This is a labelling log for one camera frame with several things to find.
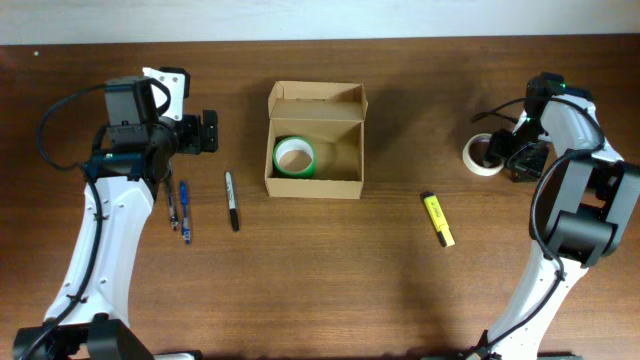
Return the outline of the green tape roll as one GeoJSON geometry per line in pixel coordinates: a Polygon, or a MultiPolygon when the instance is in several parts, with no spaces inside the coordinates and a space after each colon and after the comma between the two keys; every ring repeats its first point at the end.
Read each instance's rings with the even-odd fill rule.
{"type": "Polygon", "coordinates": [[[278,142],[272,154],[276,170],[284,177],[311,179],[316,170],[316,150],[304,137],[289,136],[278,142]]]}

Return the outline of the beige masking tape roll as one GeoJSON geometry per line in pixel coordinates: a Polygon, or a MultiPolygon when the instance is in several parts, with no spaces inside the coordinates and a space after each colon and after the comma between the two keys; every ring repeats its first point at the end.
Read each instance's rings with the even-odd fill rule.
{"type": "Polygon", "coordinates": [[[476,144],[488,144],[491,134],[480,133],[471,137],[462,151],[462,160],[469,171],[475,175],[490,177],[497,175],[504,168],[504,161],[500,160],[495,166],[485,166],[484,162],[477,162],[472,156],[472,146],[476,144]]]}

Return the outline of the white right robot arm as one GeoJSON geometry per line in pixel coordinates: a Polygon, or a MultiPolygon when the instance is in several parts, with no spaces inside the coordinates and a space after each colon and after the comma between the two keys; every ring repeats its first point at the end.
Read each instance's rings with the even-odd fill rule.
{"type": "Polygon", "coordinates": [[[531,252],[499,319],[468,359],[537,359],[541,341],[576,283],[622,240],[639,198],[639,168],[610,145],[590,91],[542,72],[520,98],[513,129],[487,136],[477,168],[536,185],[531,252]]]}

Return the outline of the brown cardboard box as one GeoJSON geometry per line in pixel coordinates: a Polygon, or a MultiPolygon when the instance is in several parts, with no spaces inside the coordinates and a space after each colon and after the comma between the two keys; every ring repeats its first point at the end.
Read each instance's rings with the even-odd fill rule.
{"type": "Polygon", "coordinates": [[[358,83],[277,81],[267,100],[269,128],[264,180],[271,197],[358,199],[364,185],[368,101],[358,83]],[[311,179],[282,176],[273,150],[289,136],[316,150],[311,179]]]}

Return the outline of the yellow highlighter marker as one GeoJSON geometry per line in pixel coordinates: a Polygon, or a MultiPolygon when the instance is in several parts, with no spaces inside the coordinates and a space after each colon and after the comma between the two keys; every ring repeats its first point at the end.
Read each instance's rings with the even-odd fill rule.
{"type": "Polygon", "coordinates": [[[421,194],[421,200],[429,214],[441,246],[444,248],[453,246],[455,240],[436,195],[432,192],[424,192],[421,194]]]}

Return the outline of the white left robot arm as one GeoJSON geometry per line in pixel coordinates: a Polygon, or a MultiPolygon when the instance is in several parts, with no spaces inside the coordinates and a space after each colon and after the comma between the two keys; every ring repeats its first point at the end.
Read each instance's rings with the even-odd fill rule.
{"type": "Polygon", "coordinates": [[[171,157],[218,148],[216,112],[183,111],[189,87],[188,72],[171,67],[99,85],[108,121],[89,159],[76,166],[86,188],[74,253],[43,323],[18,330],[14,358],[69,359],[82,346],[91,359],[153,358],[128,320],[140,236],[160,184],[170,179],[171,157]]]}

